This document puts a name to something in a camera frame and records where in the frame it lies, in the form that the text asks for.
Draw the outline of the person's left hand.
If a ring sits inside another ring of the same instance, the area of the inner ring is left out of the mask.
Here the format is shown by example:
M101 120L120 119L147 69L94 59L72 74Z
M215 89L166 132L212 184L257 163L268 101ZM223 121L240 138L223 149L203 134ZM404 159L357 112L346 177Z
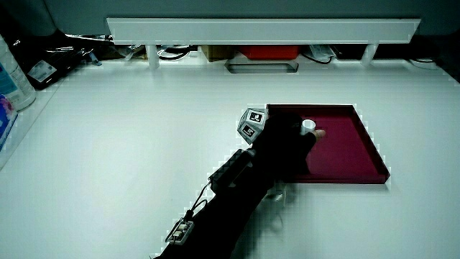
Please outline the person's left hand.
M264 109L248 108L237 127L250 145L254 168L276 180L308 172L306 157L326 136L313 121L290 112L269 115Z

